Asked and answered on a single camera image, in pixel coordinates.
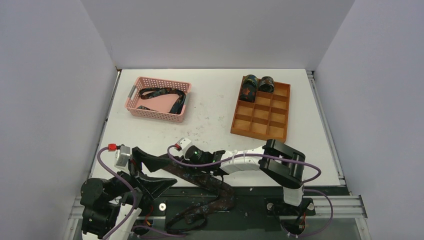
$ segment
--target black strap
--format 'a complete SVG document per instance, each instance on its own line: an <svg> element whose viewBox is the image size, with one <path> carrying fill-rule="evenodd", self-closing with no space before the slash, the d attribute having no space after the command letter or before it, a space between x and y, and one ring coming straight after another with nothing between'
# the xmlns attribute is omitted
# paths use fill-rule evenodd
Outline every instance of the black strap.
<svg viewBox="0 0 424 240"><path fill-rule="evenodd" d="M181 114L181 111L183 109L184 106L184 101L186 100L186 94L178 89L175 88L160 88L160 87L148 87L148 88L143 88L138 92L138 95L140 96L141 99L152 99L161 95L167 95L167 94L177 94L179 96L179 98L175 101L175 103L172 105L171 110L168 112L169 114ZM143 109L143 110L150 110L150 111L156 111L153 109L150 109L148 107L145 106L139 106L137 107L138 109Z"/></svg>
<svg viewBox="0 0 424 240"><path fill-rule="evenodd" d="M168 156L165 154L160 157L166 158ZM162 169L188 181L189 183L195 184L217 195L214 199L195 203L183 210L182 212L178 213L175 217L173 217L169 222L165 224L165 230L168 233L179 234L191 230L200 229L206 226L207 215L220 211L229 211L236 205L234 189L230 185L225 183L224 179L218 180L210 174L194 174L190 171L189 167L182 166L175 162L171 162L169 165L163 167ZM203 219L203 221L200 224L189 228L171 228L174 224L176 224L183 218L185 219L185 223L188 225L191 225L198 220Z"/></svg>

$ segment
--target basket handle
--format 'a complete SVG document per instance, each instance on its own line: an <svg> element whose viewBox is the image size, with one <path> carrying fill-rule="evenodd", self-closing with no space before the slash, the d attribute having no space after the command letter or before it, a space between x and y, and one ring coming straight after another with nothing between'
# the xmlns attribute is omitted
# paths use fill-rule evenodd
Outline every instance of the basket handle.
<svg viewBox="0 0 424 240"><path fill-rule="evenodd" d="M133 85L131 88L131 91L129 91L128 98L131 99L131 96L134 94L134 91L136 90L136 85Z"/></svg>
<svg viewBox="0 0 424 240"><path fill-rule="evenodd" d="M189 101L189 96L190 96L190 93L189 93L189 92L187 92L187 93L185 94L185 101L184 101L183 106L184 106L184 105L186 105L186 104L187 104L187 102Z"/></svg>

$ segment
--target red connector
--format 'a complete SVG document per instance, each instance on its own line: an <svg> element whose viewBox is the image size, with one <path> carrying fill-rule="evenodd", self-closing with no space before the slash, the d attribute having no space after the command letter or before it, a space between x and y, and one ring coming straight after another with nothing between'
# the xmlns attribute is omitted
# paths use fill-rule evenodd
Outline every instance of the red connector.
<svg viewBox="0 0 424 240"><path fill-rule="evenodd" d="M175 148L178 150L178 151L180 151L181 150L181 146L180 145L178 145L178 143L175 143Z"/></svg>
<svg viewBox="0 0 424 240"><path fill-rule="evenodd" d="M107 148L109 152L116 151L118 149L115 143L108 144Z"/></svg>

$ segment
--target tabletop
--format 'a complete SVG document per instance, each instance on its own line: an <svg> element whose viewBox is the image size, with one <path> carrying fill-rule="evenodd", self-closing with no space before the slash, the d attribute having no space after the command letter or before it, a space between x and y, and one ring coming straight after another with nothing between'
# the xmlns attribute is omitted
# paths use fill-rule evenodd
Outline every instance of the tabletop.
<svg viewBox="0 0 424 240"><path fill-rule="evenodd" d="M317 104L304 69L123 69L116 87L100 148L109 143L124 144L131 148L158 156L180 138L189 138L203 151L247 150L257 148L266 141L231 134L236 101L242 77L253 74L258 78L271 76L275 82L290 84L290 106L287 139L285 144L304 153L305 162L322 170L316 180L307 186L339 186L338 173L331 154ZM132 116L125 102L138 77L150 77L191 83L191 92L182 123ZM112 170L115 154L104 152L102 160ZM143 172L150 177L175 178L175 187L194 187L166 171ZM305 167L303 179L316 174ZM96 161L91 172L93 178L109 179L110 173ZM224 176L234 187L279 186L262 171L239 171Z"/></svg>

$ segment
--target plastic basket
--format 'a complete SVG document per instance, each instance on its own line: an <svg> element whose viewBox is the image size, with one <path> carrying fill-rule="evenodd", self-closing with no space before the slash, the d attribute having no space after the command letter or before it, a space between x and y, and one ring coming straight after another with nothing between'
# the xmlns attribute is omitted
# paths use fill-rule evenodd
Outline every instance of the plastic basket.
<svg viewBox="0 0 424 240"><path fill-rule="evenodd" d="M162 96L157 96L151 99L141 99L139 96L139 91L145 88L173 88L183 91L185 96L184 105L180 114L168 113L172 105L177 100L178 96L176 94L167 94ZM187 102L189 101L190 89L192 84L189 82L182 81L171 81L165 79L151 78L140 76L132 86L131 91L129 92L128 98L125 102L125 108L136 117L142 118L151 118L151 119L160 119L171 122L181 123L184 119L184 114L186 113ZM145 106L152 110L138 109L140 105Z"/></svg>

